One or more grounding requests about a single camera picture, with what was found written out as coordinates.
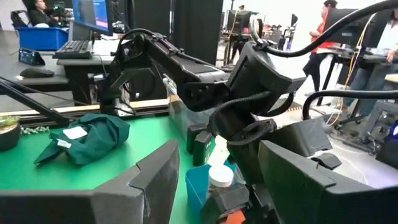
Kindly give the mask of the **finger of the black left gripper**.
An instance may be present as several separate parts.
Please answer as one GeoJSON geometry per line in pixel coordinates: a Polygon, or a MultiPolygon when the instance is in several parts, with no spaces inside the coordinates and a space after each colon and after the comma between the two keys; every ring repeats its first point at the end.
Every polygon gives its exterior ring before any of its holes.
{"type": "Polygon", "coordinates": [[[249,186],[249,206],[245,213],[246,223],[273,223],[273,209],[271,195],[264,186],[249,186]]]}
{"type": "Polygon", "coordinates": [[[240,210],[249,202],[249,190],[243,184],[236,184],[210,194],[200,211],[204,224],[215,224],[230,213],[240,210]]]}

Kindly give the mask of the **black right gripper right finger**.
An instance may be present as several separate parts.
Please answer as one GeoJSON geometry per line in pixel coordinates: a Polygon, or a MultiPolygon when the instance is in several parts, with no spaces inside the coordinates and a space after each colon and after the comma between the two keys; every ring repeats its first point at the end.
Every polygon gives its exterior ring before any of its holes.
{"type": "Polygon", "coordinates": [[[270,141],[258,159],[282,223],[397,223],[397,187],[374,189],[270,141]]]}

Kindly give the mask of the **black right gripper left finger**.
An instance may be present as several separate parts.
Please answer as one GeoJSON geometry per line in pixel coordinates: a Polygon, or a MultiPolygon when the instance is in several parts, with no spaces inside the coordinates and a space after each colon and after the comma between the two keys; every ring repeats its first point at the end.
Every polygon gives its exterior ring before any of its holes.
{"type": "Polygon", "coordinates": [[[168,223],[179,165],[169,140],[93,190],[3,190],[1,223],[168,223]]]}

